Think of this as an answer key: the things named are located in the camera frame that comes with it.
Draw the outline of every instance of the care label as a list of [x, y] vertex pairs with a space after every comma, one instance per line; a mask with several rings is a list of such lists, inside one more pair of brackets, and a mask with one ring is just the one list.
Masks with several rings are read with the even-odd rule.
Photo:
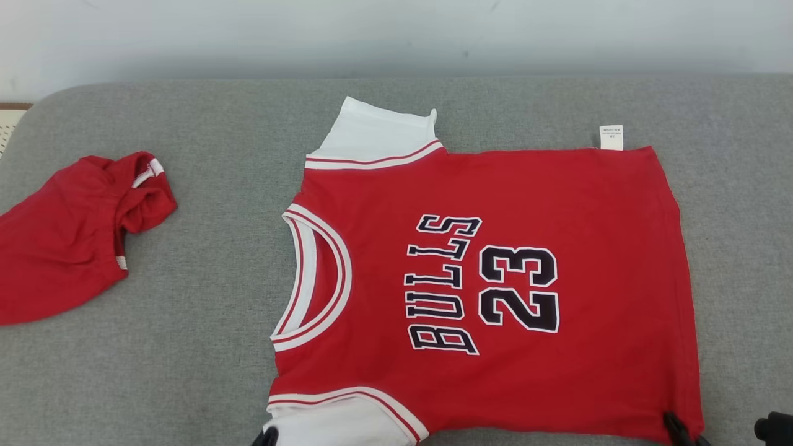
[[600, 148], [603, 150], [622, 150], [623, 127], [621, 125], [601, 125]]

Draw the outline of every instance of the gray couch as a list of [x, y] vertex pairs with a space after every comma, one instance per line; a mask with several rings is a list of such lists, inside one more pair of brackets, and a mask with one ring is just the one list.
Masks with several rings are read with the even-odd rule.
[[[758, 417], [793, 413], [793, 77], [169, 81], [54, 94], [0, 161], [0, 213], [80, 156], [138, 150], [179, 203], [127, 237], [128, 279], [0, 327], [0, 444], [250, 443], [294, 277], [280, 214], [346, 95], [436, 107], [452, 152], [596, 146], [599, 125], [624, 124], [628, 148], [655, 147], [682, 209], [706, 437], [760, 444]], [[426, 444], [642, 442], [474, 429]]]

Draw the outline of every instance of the basketball jersey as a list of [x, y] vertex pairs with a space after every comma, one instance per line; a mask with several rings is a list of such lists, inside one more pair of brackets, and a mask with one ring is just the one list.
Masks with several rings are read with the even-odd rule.
[[284, 218], [272, 341], [283, 446], [442, 429], [668, 441], [703, 430], [680, 212], [656, 153], [454, 153], [348, 98]]

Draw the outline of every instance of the black clip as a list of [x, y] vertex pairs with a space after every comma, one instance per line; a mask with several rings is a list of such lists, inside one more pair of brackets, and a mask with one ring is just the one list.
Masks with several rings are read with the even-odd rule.
[[251, 446], [275, 446], [278, 442], [278, 429], [275, 426], [267, 428], [266, 432], [259, 431], [256, 440]]
[[688, 435], [688, 428], [674, 412], [664, 413], [664, 426], [666, 431], [669, 432], [669, 439], [674, 446], [711, 446], [704, 437], [693, 440]]

